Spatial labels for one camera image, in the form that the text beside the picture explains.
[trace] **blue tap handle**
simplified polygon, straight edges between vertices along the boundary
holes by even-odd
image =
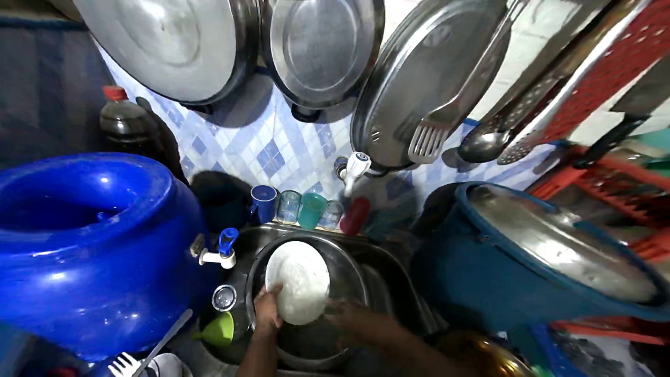
[[[232,245],[239,236],[240,232],[235,228],[223,229],[221,234],[218,236],[219,254],[222,254],[223,256],[229,256],[232,250]]]

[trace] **white fork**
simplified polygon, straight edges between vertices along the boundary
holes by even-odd
[[[135,371],[139,368],[141,363],[135,360],[133,356],[130,356],[125,352],[121,352],[121,355],[115,361],[113,361],[112,364],[109,364],[107,369],[112,372],[114,377],[131,377],[133,373],[135,373]]]

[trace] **blue mug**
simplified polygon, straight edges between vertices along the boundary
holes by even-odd
[[[275,218],[275,201],[277,200],[277,190],[272,186],[264,184],[255,186],[251,189],[251,218],[257,212],[258,220],[261,224],[269,223]]]

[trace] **white plastic tap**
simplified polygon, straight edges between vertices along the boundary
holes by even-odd
[[[363,152],[354,152],[346,163],[344,173],[344,196],[350,198],[354,191],[354,183],[365,174],[372,164],[370,157]]]
[[[199,263],[202,266],[205,262],[219,263],[221,267],[229,269],[235,266],[237,258],[235,258],[235,251],[232,251],[229,255],[224,256],[221,253],[212,253],[208,252],[207,249],[202,250],[200,253]]]

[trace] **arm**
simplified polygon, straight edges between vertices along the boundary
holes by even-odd
[[[326,318],[349,334],[348,341],[379,347],[391,360],[398,360],[406,370],[416,375],[472,375],[429,347],[388,315],[343,302],[334,303],[334,308],[338,314],[326,315]]]
[[[254,299],[256,328],[237,377],[272,377],[277,374],[277,333],[283,319],[277,314],[277,295],[281,286],[267,292],[265,287]]]

